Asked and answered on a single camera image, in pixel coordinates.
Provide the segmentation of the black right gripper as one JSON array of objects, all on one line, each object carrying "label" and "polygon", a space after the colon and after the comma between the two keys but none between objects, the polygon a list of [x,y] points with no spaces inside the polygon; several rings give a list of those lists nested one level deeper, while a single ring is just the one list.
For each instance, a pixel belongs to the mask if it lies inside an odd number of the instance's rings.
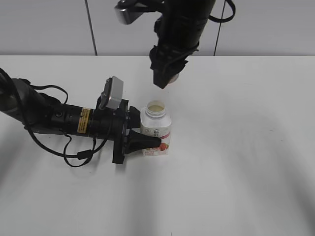
[{"label": "black right gripper", "polygon": [[205,18],[160,16],[154,24],[158,43],[149,53],[153,81],[164,89],[170,79],[184,69],[186,58],[197,51]]}]

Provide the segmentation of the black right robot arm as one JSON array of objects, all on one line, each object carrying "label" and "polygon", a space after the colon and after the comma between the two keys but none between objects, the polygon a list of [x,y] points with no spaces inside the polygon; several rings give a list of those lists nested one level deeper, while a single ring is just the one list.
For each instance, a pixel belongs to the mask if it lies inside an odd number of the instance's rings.
[{"label": "black right robot arm", "polygon": [[166,0],[155,23],[158,43],[149,53],[153,81],[163,89],[197,51],[214,0]]}]

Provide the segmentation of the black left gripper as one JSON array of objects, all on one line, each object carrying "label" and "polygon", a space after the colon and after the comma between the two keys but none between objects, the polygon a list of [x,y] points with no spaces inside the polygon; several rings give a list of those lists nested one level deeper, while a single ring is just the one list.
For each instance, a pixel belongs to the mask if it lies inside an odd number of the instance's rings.
[{"label": "black left gripper", "polygon": [[112,111],[109,108],[105,110],[95,109],[90,115],[90,124],[88,125],[88,136],[91,138],[102,139],[102,143],[94,150],[99,152],[107,141],[111,140],[113,144],[114,164],[123,164],[125,154],[130,154],[147,148],[158,148],[161,144],[161,138],[151,137],[134,130],[126,134],[126,124],[128,116],[128,129],[140,128],[140,111],[130,106],[128,111],[128,100],[122,100],[118,109]]}]

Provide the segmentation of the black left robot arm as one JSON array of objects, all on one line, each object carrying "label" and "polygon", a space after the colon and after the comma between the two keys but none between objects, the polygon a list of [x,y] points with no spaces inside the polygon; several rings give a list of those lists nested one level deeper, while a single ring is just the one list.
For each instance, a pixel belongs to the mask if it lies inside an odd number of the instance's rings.
[{"label": "black left robot arm", "polygon": [[[119,78],[108,78],[96,108],[91,109],[69,105],[43,93],[48,88],[61,89],[59,86],[34,86],[26,79],[12,79],[1,70],[0,111],[21,122],[38,146],[62,157],[66,164],[69,159],[77,159],[87,165],[108,140],[114,142],[112,162],[123,164],[126,154],[161,144],[161,138],[135,131],[141,124],[140,111],[122,98],[123,87]],[[77,154],[67,154],[65,149],[58,152],[41,143],[36,134],[63,135],[69,139],[89,137],[93,147]]]}]

